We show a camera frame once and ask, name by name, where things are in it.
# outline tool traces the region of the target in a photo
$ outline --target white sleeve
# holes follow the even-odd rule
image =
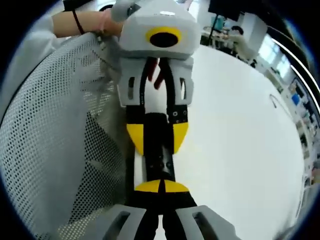
[[[18,46],[1,87],[0,113],[2,108],[9,104],[14,92],[28,74],[61,44],[53,30],[51,16],[45,15],[32,26]]]

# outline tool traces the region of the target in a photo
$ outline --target black bracelet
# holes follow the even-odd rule
[[[78,19],[77,14],[76,14],[76,11],[75,11],[75,10],[72,10],[72,13],[73,13],[73,16],[74,16],[74,20],[75,20],[75,22],[76,22],[76,25],[77,25],[77,27],[78,27],[78,29],[79,29],[79,32],[81,33],[81,35],[82,35],[82,34],[85,34],[84,29],[83,29],[82,26],[80,25],[79,19]]]

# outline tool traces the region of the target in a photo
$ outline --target gray robot part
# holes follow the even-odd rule
[[[192,102],[194,82],[191,79],[191,73],[193,63],[192,57],[185,61],[169,59],[176,105],[189,105]],[[118,94],[122,106],[140,105],[141,77],[145,64],[146,58],[120,58],[121,68],[126,69],[126,71],[122,71],[118,83]],[[182,95],[182,83],[184,84],[184,95]]]
[[[134,240],[145,213],[142,208],[114,205],[90,223],[80,240]]]
[[[175,1],[150,0],[141,6],[127,18],[123,26],[119,39],[123,57],[186,60],[199,47],[200,26],[187,10]],[[157,27],[176,29],[176,33],[179,32],[179,42],[165,48],[157,47],[148,42],[146,35],[149,30]]]
[[[188,240],[240,240],[235,227],[207,206],[181,208],[176,213]]]
[[[139,0],[117,0],[111,8],[112,19],[116,22],[125,21],[129,15],[140,8],[140,6],[136,4],[137,2],[139,2]]]

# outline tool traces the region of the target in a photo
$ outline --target window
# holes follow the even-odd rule
[[[290,65],[291,65],[291,64],[290,64],[288,58],[286,57],[286,55],[283,55],[283,56],[281,57],[280,62],[279,62],[278,65],[276,66],[276,69],[279,71],[280,76],[281,76],[282,78],[284,78],[285,75],[287,74],[287,72],[289,71]]]
[[[274,41],[272,41],[270,35],[265,35],[259,49],[259,55],[269,64],[271,64],[275,60],[279,50],[279,46]]]

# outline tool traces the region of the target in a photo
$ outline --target white table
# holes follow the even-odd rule
[[[189,130],[173,160],[176,181],[198,205],[231,222],[242,240],[270,240],[294,223],[301,198],[304,159],[295,123],[254,68],[205,46],[193,57],[194,94]],[[155,91],[147,82],[145,95],[147,112],[165,113],[164,84]],[[135,185],[143,181],[142,166],[136,153]],[[156,239],[165,239],[163,229]]]
[[[310,130],[308,129],[307,125],[305,124],[303,118],[299,113],[298,106],[294,104],[291,98],[291,93],[288,88],[284,88],[281,92],[282,99],[286,103],[286,106],[292,116],[293,121],[297,124],[299,123],[298,133],[301,136],[302,134],[305,135],[306,139],[306,149],[304,149],[304,170],[308,177],[312,175],[312,168],[313,162],[317,158],[316,150],[313,147],[314,137],[311,135]]]

